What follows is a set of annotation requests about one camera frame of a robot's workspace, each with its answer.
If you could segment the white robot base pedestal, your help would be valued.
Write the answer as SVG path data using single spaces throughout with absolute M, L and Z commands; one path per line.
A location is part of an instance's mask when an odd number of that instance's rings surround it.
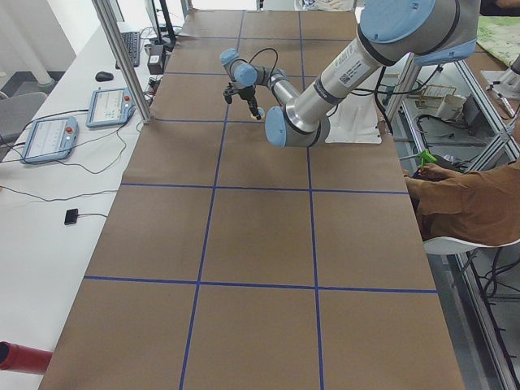
M 327 113 L 330 132 L 325 142 L 374 144 L 382 142 L 378 114 L 372 96 L 349 95 Z

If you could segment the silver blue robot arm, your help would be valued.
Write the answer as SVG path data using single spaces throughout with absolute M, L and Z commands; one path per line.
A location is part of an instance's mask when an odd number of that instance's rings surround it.
M 330 133 L 327 114 L 363 81 L 382 67 L 391 67 L 406 54 L 419 66 L 452 63 L 475 50 L 478 1 L 367 1 L 357 36 L 299 93 L 284 72 L 253 65 L 234 49 L 220 55 L 230 78 L 223 95 L 247 101 L 252 116 L 264 119 L 267 140 L 279 147 L 312 147 Z M 278 106 L 260 114 L 255 88 L 268 88 Z

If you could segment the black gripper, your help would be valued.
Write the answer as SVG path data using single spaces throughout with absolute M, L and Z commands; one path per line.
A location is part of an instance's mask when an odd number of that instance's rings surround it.
M 260 119 L 260 110 L 255 97 L 256 87 L 254 85 L 243 86 L 237 82 L 230 81 L 227 90 L 223 92 L 227 104 L 232 104 L 232 96 L 238 94 L 242 100 L 247 101 L 250 115 L 253 119 Z

